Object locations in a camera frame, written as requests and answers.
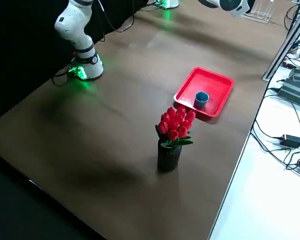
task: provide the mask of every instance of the flower pot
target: flower pot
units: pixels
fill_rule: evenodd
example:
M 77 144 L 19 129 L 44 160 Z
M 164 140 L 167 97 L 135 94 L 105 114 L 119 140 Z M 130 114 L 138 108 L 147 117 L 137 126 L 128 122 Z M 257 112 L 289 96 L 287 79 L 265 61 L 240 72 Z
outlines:
M 166 148 L 158 141 L 158 160 L 157 167 L 160 172 L 168 173 L 177 168 L 182 146 L 176 148 Z

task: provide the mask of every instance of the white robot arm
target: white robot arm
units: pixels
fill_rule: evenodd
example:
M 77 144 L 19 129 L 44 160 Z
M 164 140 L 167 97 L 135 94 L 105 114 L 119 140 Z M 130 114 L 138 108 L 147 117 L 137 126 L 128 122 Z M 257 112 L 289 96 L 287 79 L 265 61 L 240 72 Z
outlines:
M 89 22 L 94 0 L 69 0 L 65 10 L 58 16 L 54 28 L 59 35 L 70 41 L 75 48 L 75 59 L 72 64 L 80 66 L 82 80 L 96 79 L 104 71 L 103 64 L 97 54 L 94 42 L 85 34 L 85 26 Z
M 230 12 L 234 17 L 240 16 L 250 10 L 249 3 L 255 0 L 199 0 L 200 3 L 209 8 L 221 8 Z M 91 6 L 94 0 L 69 0 L 65 10 L 58 16 L 54 28 L 59 35 L 70 41 L 75 48 L 76 56 L 72 60 L 72 65 L 77 66 L 76 74 L 82 80 L 96 79 L 104 71 L 103 64 L 98 56 L 94 42 L 90 36 L 85 34 L 85 26 L 90 21 L 92 15 Z M 173 5 L 167 5 L 167 8 L 179 5 L 178 0 L 171 1 Z
M 198 0 L 201 4 L 208 8 L 221 8 L 224 11 L 230 12 L 232 16 L 238 17 L 250 10 L 248 0 Z

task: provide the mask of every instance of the plastic tray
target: plastic tray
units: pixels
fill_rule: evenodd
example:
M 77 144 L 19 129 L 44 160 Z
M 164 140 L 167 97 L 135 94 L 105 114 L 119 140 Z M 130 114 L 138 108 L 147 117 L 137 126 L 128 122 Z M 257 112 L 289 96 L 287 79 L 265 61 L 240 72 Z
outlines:
M 215 118 L 219 116 L 233 85 L 234 81 L 229 77 L 195 67 L 173 98 L 179 104 Z M 209 101 L 204 109 L 193 106 L 197 92 L 209 94 Z

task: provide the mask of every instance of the small cup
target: small cup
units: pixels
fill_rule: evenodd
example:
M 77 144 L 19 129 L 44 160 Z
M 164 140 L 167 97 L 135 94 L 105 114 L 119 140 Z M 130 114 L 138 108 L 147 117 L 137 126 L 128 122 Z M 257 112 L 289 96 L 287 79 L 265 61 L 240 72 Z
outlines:
M 196 109 L 203 109 L 205 108 L 207 102 L 209 100 L 209 95 L 206 92 L 203 91 L 199 91 L 195 94 L 195 98 L 194 98 L 194 104 L 193 106 Z

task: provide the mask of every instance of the wooden tabletop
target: wooden tabletop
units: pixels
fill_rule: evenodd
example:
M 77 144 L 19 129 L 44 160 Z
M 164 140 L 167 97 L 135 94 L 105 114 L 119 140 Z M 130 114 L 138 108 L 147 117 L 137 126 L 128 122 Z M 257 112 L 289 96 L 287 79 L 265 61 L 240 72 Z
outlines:
M 96 49 L 94 82 L 46 82 L 0 118 L 0 156 L 110 240 L 202 240 L 212 227 L 287 34 L 197 1 L 139 12 Z M 194 67 L 234 79 L 219 118 L 194 121 L 179 167 L 157 173 L 154 125 Z

